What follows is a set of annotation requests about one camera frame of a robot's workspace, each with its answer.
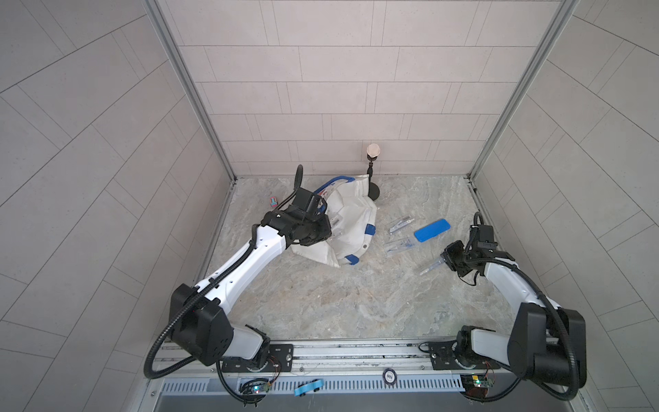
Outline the clear pencil lead tube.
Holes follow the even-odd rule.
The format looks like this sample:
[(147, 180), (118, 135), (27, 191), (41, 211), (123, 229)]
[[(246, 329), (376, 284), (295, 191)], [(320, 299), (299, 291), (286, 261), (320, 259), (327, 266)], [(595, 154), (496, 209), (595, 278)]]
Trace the clear pencil lead tube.
[(432, 261), (430, 264), (426, 264), (425, 266), (423, 266), (419, 271), (419, 275), (424, 276), (425, 274), (428, 274), (429, 272), (438, 269), (445, 262), (446, 260), (443, 257), (439, 257), (438, 259)]

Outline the white canvas bag blue handles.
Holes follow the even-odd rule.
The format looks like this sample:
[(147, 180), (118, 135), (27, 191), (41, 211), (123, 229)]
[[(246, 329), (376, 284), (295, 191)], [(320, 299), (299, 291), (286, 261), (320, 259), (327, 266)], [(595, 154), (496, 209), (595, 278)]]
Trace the white canvas bag blue handles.
[(366, 174), (337, 176), (315, 190), (326, 202), (331, 237), (310, 247), (292, 245), (293, 253), (327, 266), (356, 265), (376, 234), (377, 206), (369, 197)]

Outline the blue compass case lid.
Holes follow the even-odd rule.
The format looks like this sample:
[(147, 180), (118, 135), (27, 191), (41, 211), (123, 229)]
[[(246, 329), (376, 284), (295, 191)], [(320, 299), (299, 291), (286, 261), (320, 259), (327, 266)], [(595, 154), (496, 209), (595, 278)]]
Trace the blue compass case lid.
[(434, 238), (439, 237), (445, 232), (448, 232), (451, 229), (451, 224), (448, 223), (445, 219), (439, 219), (433, 223), (429, 223), (423, 228), (420, 228), (414, 232), (415, 239), (424, 243)]

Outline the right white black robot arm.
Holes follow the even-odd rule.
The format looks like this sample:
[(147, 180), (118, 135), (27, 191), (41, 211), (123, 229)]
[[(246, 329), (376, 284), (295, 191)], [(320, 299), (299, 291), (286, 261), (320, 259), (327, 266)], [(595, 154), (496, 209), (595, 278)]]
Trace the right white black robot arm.
[(515, 317), (507, 335), (463, 326), (454, 348), (462, 365), (493, 360), (518, 379), (532, 381), (561, 399), (573, 398), (585, 386), (585, 318), (551, 300), (511, 254), (499, 250), (493, 227), (475, 221), (468, 240), (451, 243), (441, 256), (460, 279), (486, 278), (506, 298)]

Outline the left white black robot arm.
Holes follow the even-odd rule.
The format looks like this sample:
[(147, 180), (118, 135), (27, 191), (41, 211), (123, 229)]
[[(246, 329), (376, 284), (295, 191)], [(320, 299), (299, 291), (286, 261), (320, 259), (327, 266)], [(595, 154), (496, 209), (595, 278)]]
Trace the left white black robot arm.
[(196, 286), (183, 285), (172, 297), (172, 328), (166, 337), (193, 360), (210, 366), (240, 358), (261, 368), (269, 338), (253, 327), (233, 326), (228, 314), (266, 266), (292, 245), (310, 247), (329, 239), (327, 203), (317, 193), (297, 189), (286, 209), (274, 209), (252, 226), (251, 238), (221, 269)]

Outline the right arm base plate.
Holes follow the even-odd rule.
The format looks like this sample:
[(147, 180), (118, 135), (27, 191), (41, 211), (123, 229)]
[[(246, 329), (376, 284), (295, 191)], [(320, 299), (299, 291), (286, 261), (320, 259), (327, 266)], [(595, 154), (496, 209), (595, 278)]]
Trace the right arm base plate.
[(462, 353), (456, 341), (429, 342), (425, 344), (434, 371), (482, 370), (491, 367), (501, 369), (495, 360), (472, 354)]

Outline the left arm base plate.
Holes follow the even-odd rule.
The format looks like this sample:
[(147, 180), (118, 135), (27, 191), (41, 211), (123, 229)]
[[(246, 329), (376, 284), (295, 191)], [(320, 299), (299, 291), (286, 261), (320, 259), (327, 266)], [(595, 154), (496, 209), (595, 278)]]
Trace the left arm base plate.
[(221, 362), (223, 373), (280, 373), (292, 370), (294, 346), (292, 344), (271, 344), (267, 352), (259, 353), (254, 359), (226, 357)]

